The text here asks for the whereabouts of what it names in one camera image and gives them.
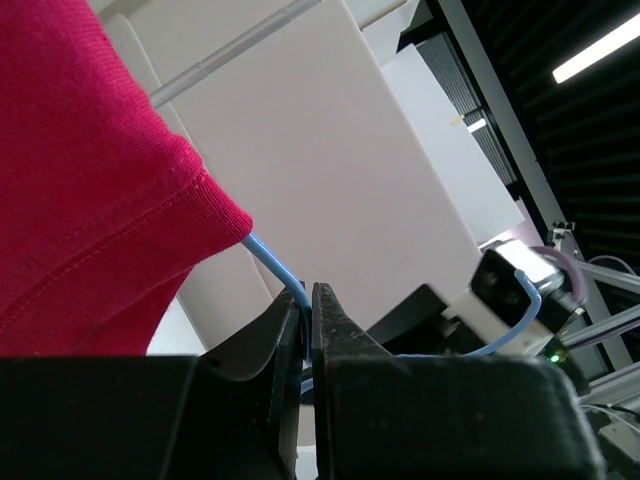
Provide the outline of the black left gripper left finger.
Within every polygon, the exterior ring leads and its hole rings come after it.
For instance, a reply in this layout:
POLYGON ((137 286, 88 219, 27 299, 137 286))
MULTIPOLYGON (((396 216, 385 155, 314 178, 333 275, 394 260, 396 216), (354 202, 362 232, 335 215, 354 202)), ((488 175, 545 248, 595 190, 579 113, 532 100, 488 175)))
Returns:
POLYGON ((5 479, 291 479, 301 314, 288 292, 201 356, 1 363, 5 479))

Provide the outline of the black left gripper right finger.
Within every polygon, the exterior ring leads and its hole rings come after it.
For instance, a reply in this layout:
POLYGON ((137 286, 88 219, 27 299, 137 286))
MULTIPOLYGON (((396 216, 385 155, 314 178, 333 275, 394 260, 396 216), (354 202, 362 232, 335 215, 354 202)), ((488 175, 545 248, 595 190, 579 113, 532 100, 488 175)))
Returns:
POLYGON ((599 479, 569 378, 538 358, 395 357, 333 289, 312 291, 323 479, 599 479))

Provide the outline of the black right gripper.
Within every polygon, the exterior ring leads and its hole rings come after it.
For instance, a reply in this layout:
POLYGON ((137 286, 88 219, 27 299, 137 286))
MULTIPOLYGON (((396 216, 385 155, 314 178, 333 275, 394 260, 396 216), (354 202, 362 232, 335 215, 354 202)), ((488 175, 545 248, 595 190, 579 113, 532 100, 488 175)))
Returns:
POLYGON ((480 338, 423 284, 367 330, 392 354, 459 355, 480 348, 480 338))

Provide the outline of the red t shirt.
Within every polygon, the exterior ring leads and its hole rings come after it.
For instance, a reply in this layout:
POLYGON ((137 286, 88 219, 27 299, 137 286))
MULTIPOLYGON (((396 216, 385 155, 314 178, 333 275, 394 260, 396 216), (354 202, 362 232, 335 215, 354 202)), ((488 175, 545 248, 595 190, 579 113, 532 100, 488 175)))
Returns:
POLYGON ((1 353, 142 355, 253 222, 84 1, 1 5, 1 353))

